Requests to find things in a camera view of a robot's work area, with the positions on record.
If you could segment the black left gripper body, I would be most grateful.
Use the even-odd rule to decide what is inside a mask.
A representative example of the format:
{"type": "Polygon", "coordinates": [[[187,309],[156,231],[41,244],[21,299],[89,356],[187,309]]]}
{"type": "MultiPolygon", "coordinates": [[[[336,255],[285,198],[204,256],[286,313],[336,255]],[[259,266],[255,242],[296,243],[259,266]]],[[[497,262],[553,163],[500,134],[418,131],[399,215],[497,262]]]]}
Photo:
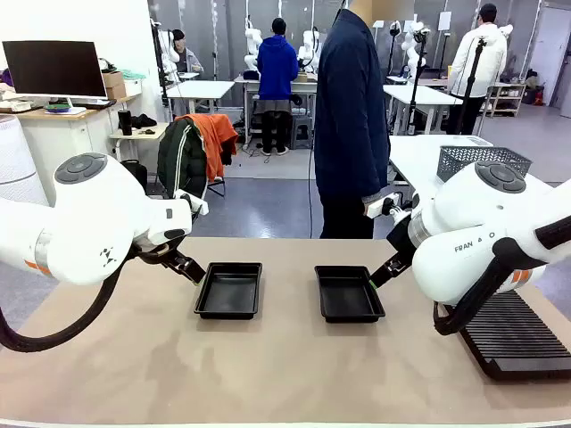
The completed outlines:
{"type": "Polygon", "coordinates": [[[183,272],[187,268],[187,257],[178,250],[181,240],[172,240],[151,250],[136,247],[136,256],[149,265],[162,265],[175,272],[183,272]]]}

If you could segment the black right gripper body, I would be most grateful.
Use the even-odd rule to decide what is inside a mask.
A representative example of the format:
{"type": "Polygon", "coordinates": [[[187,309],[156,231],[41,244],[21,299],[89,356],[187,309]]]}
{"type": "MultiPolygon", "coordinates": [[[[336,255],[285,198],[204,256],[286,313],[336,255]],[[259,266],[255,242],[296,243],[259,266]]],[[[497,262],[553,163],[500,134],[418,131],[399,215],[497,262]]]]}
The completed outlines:
{"type": "Polygon", "coordinates": [[[387,241],[396,250],[396,253],[389,259],[391,268],[409,268],[415,253],[415,245],[409,237],[410,218],[404,218],[396,224],[393,230],[387,235],[387,241]]]}

